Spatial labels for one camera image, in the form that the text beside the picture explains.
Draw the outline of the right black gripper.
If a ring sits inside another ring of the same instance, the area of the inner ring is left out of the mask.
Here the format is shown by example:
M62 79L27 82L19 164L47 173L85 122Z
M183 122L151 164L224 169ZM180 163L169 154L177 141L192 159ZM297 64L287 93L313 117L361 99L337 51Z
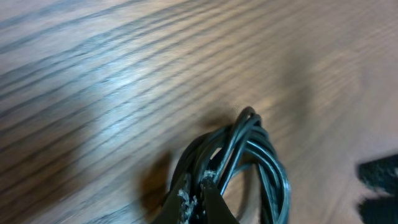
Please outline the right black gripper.
M357 165L357 178L376 193L358 203L365 224L397 224L397 155L364 161Z

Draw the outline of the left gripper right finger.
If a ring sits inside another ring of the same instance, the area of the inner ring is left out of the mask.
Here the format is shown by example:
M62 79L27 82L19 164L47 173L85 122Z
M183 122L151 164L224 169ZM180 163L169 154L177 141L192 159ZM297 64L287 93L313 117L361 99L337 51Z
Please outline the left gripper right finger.
M201 197L204 223L239 224L223 200L213 178L215 171L206 170L201 178Z

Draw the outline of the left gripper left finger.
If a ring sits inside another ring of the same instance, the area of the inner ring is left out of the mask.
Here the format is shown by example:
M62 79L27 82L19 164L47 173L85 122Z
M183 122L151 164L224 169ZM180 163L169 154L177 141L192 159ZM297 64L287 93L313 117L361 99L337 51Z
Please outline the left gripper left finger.
M190 195L191 175L181 175L170 188L169 195L152 224L188 224L195 209L195 197Z

